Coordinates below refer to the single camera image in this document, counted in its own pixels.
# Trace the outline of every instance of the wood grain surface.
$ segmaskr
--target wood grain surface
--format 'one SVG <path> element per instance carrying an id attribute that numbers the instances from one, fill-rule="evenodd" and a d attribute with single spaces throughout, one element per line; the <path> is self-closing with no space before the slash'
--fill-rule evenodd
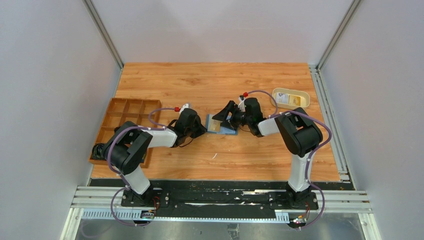
<path id="1" fill-rule="evenodd" d="M 323 120 L 306 63 L 126 63 L 115 96 L 159 99 L 163 108 L 190 102 L 205 125 L 207 114 L 219 112 L 229 100 L 238 102 L 244 92 L 271 93 L 274 88 L 307 92 L 310 106 L 306 112 Z M 264 116 L 274 112 L 266 94 L 252 93 L 250 97 L 258 98 Z M 177 118 L 176 112 L 164 110 L 160 123 Z M 326 138 L 327 133 L 321 130 Z M 287 181 L 291 157 L 280 134 L 255 137 L 240 130 L 238 135 L 206 133 L 183 148 L 155 148 L 149 167 L 143 171 L 149 179 Z M 91 176 L 117 177 L 104 165 L 95 165 Z M 340 180 L 329 144 L 316 153 L 311 179 Z"/>

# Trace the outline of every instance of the gray wall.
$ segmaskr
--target gray wall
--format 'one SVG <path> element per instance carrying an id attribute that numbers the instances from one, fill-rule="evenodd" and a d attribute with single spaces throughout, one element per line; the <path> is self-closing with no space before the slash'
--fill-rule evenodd
<path id="1" fill-rule="evenodd" d="M 316 64 L 352 0 L 94 0 L 124 62 Z"/>
<path id="2" fill-rule="evenodd" d="M 424 2 L 364 0 L 322 73 L 383 239 L 422 239 Z"/>
<path id="3" fill-rule="evenodd" d="M 0 3 L 0 239 L 58 239 L 118 68 L 83 2 Z"/>

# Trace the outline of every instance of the metal frame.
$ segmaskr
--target metal frame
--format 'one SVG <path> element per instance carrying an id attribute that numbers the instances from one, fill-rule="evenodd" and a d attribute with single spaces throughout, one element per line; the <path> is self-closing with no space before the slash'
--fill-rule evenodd
<path id="1" fill-rule="evenodd" d="M 343 17 L 343 20 L 341 20 L 340 25 L 338 26 L 330 42 L 328 43 L 327 48 L 325 49 L 324 53 L 319 59 L 318 64 L 316 65 L 317 70 L 321 70 L 324 64 L 326 64 L 327 59 L 329 58 L 331 52 L 333 51 L 334 47 L 339 41 L 340 36 L 345 31 L 346 27 L 348 26 L 350 20 L 352 19 L 353 15 L 355 14 L 361 2 L 362 0 L 353 0 L 352 3 L 350 4 L 346 14 Z"/>
<path id="2" fill-rule="evenodd" d="M 94 187 L 79 186 L 75 191 L 75 195 L 66 219 L 60 239 L 74 239 L 81 219 L 85 211 L 90 219 L 108 218 L 104 213 L 110 213 L 110 206 L 113 195 L 120 187 Z M 244 191 L 244 195 L 264 194 L 269 192 L 284 192 L 284 190 L 276 189 L 256 189 L 254 191 Z M 322 198 L 318 191 L 314 191 L 317 195 L 318 205 L 322 206 Z M 349 191 L 349 190 L 324 190 L 325 194 L 325 213 L 356 213 L 359 214 L 362 227 L 367 240 L 379 239 L 378 229 L 373 221 L 371 205 L 365 191 Z M 140 210 L 151 210 L 152 207 L 122 207 L 122 192 L 120 192 L 113 205 L 117 212 L 127 211 L 133 213 Z M 179 221 L 179 222 L 227 222 L 227 223 L 275 223 L 284 224 L 287 222 L 288 214 L 303 213 L 304 210 L 275 210 L 275 218 L 258 219 L 258 218 L 201 218 L 201 217 L 155 217 L 154 221 Z M 319 210 L 312 210 L 312 213 L 318 213 Z"/>
<path id="3" fill-rule="evenodd" d="M 379 228 L 376 224 L 376 219 L 373 213 L 358 214 L 362 226 L 363 234 L 366 240 L 381 240 Z"/>
<path id="4" fill-rule="evenodd" d="M 122 70 L 124 68 L 124 62 L 122 61 L 122 58 L 120 57 L 118 50 L 116 49 L 114 43 L 112 42 L 111 37 L 109 36 L 108 31 L 105 28 L 105 25 L 102 22 L 102 19 L 100 18 L 99 14 L 97 13 L 97 10 L 92 2 L 92 0 L 82 0 L 85 7 L 87 8 L 88 13 L 90 14 L 95 26 L 97 27 L 98 31 L 100 32 L 101 37 L 104 40 L 104 43 L 106 44 L 107 48 L 109 49 L 110 53 L 112 54 L 113 59 L 115 60 L 118 67 Z"/>

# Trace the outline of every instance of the purple cable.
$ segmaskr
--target purple cable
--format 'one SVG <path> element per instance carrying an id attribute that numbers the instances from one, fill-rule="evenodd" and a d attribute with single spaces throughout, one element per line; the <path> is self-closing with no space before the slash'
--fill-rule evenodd
<path id="1" fill-rule="evenodd" d="M 292 110 L 287 110 L 287 111 L 281 113 L 281 115 L 285 115 L 286 113 L 291 113 L 291 114 L 294 114 L 294 115 L 298 115 L 298 116 L 307 118 L 311 121 L 314 121 L 315 123 L 317 123 L 317 124 L 321 125 L 323 128 L 325 128 L 325 130 L 328 133 L 328 138 L 325 141 L 323 141 L 320 145 L 318 145 L 314 150 L 312 150 L 307 157 L 307 162 L 306 162 L 306 167 L 305 167 L 305 179 L 307 180 L 307 183 L 309 185 L 311 185 L 314 189 L 318 190 L 319 193 L 321 194 L 321 196 L 322 196 L 322 206 L 321 206 L 321 211 L 319 211 L 319 213 L 318 213 L 318 216 L 316 216 L 316 218 L 313 221 L 311 221 L 309 224 L 306 224 L 305 226 L 303 226 L 302 228 L 304 229 L 304 228 L 314 224 L 321 217 L 321 215 L 323 215 L 324 208 L 326 206 L 326 199 L 324 197 L 324 192 L 321 188 L 319 188 L 317 185 L 313 184 L 309 180 L 308 170 L 309 170 L 309 166 L 310 166 L 311 161 L 312 161 L 312 157 L 315 154 L 315 152 L 317 152 L 318 149 L 320 149 L 322 146 L 324 146 L 324 145 L 326 145 L 327 143 L 330 142 L 331 138 L 333 137 L 333 133 L 332 133 L 331 129 L 328 126 L 326 126 L 323 122 L 321 122 L 321 121 L 319 121 L 319 120 L 317 120 L 317 119 L 315 119 L 315 118 L 313 118 L 309 115 L 306 115 L 306 114 L 303 114 L 303 113 L 297 112 L 297 111 L 292 111 Z"/>
<path id="2" fill-rule="evenodd" d="M 252 93 L 264 93 L 264 94 L 270 96 L 271 99 L 272 99 L 272 101 L 275 104 L 275 112 L 273 114 L 271 114 L 271 118 L 277 115 L 277 113 L 278 113 L 278 104 L 277 104 L 277 101 L 276 101 L 276 99 L 269 92 L 264 91 L 264 90 L 253 90 L 253 91 L 248 91 L 247 92 L 247 94 L 252 94 Z"/>
<path id="3" fill-rule="evenodd" d="M 139 223 L 139 224 L 131 224 L 131 223 L 128 223 L 128 222 L 124 222 L 124 221 L 122 221 L 121 219 L 119 219 L 118 217 L 117 217 L 117 215 L 115 214 L 115 212 L 114 212 L 114 200 L 115 200 L 115 198 L 117 197 L 117 195 L 118 195 L 118 193 L 120 193 L 121 191 L 123 191 L 123 190 L 130 190 L 130 188 L 128 188 L 128 187 L 123 187 L 123 188 L 121 188 L 121 189 L 119 189 L 117 192 L 115 192 L 115 194 L 113 195 L 113 197 L 112 197 L 112 201 L 110 202 L 110 211 L 112 212 L 112 216 L 113 216 L 113 218 L 118 222 L 118 223 L 120 223 L 120 224 L 122 224 L 122 225 L 125 225 L 125 226 L 128 226 L 128 227 L 143 227 L 143 226 L 147 226 L 147 225 L 149 225 L 150 223 L 151 223 L 151 221 L 150 222 L 148 222 L 148 223 Z"/>
<path id="4" fill-rule="evenodd" d="M 156 113 L 156 112 L 159 112 L 159 111 L 162 111 L 162 110 L 174 110 L 174 111 L 175 111 L 175 108 L 172 108 L 172 107 L 162 107 L 162 108 L 155 109 L 155 110 L 151 111 L 151 113 L 149 113 L 149 114 L 148 114 L 148 120 L 149 120 L 152 124 L 154 124 L 154 125 L 158 125 L 158 126 L 162 126 L 162 127 L 167 128 L 168 126 L 163 125 L 163 124 L 161 124 L 161 123 L 158 123 L 158 122 L 155 122 L 155 121 L 153 121 L 153 120 L 152 120 L 152 114 L 154 114 L 154 113 Z"/>
<path id="5" fill-rule="evenodd" d="M 79 226 L 79 233 L 81 233 L 81 235 L 82 235 L 84 238 L 86 238 L 86 239 L 95 239 L 95 238 L 98 238 L 98 237 L 100 237 L 101 235 L 105 234 L 107 231 L 109 231 L 109 230 L 112 228 L 112 225 L 113 225 L 113 224 L 111 224 L 110 226 L 108 226 L 108 227 L 107 227 L 105 230 L 103 230 L 101 233 L 96 234 L 96 235 L 92 235 L 92 236 L 87 235 L 87 234 L 84 232 L 84 227 L 85 227 L 85 226 L 87 226 L 87 225 L 88 225 L 88 223 L 84 224 L 84 222 L 81 222 L 81 226 Z"/>
<path id="6" fill-rule="evenodd" d="M 121 192 L 122 190 L 130 190 L 131 189 L 131 186 L 130 186 L 130 184 L 128 183 L 128 181 L 125 179 L 125 177 L 122 175 L 122 173 L 120 172 L 120 171 L 118 171 L 118 170 L 115 170 L 113 167 L 112 167 L 112 163 L 111 163 L 111 156 L 112 156 L 112 150 L 114 149 L 114 147 L 115 147 L 115 145 L 117 144 L 117 142 L 118 142 L 118 140 L 125 134 L 125 133 L 127 133 L 128 131 L 130 131 L 130 130 L 134 130 L 134 129 L 137 129 L 137 130 L 158 130 L 158 131 L 164 131 L 165 130 L 165 128 L 156 128 L 156 127 L 145 127 L 145 126 L 130 126 L 130 127 L 127 127 L 127 128 L 125 128 L 122 132 L 120 132 L 116 137 L 115 137 L 115 139 L 112 141 L 112 143 L 110 144 L 110 148 L 109 148 L 109 152 L 107 153 L 107 158 L 106 158 L 106 161 L 107 161 L 107 165 L 109 166 L 109 169 L 112 171 L 112 172 L 114 172 L 114 173 L 116 173 L 116 174 L 119 174 L 119 176 L 120 176 L 120 178 L 122 179 L 122 181 L 125 183 L 125 185 L 126 185 L 126 187 L 123 187 L 123 188 L 121 188 L 121 189 L 119 189 L 116 193 L 115 193 L 115 195 L 113 195 L 113 197 L 112 197 L 112 201 L 110 202 L 110 210 L 112 211 L 112 216 L 113 216 L 113 218 L 116 220 L 116 221 L 118 221 L 119 223 L 121 223 L 121 224 L 124 224 L 124 225 L 126 225 L 126 226 L 133 226 L 133 227 L 137 227 L 137 226 L 146 226 L 148 223 L 143 223 L 143 224 L 137 224 L 137 225 L 135 225 L 135 224 L 129 224 L 129 223 L 126 223 L 126 222 L 124 222 L 124 221 L 122 221 L 122 220 L 120 220 L 117 216 L 116 216 L 116 214 L 114 213 L 114 209 L 113 209 L 113 206 L 114 206 L 114 200 L 115 200 L 115 198 L 117 197 L 117 195 L 118 195 L 118 193 L 119 192 Z"/>

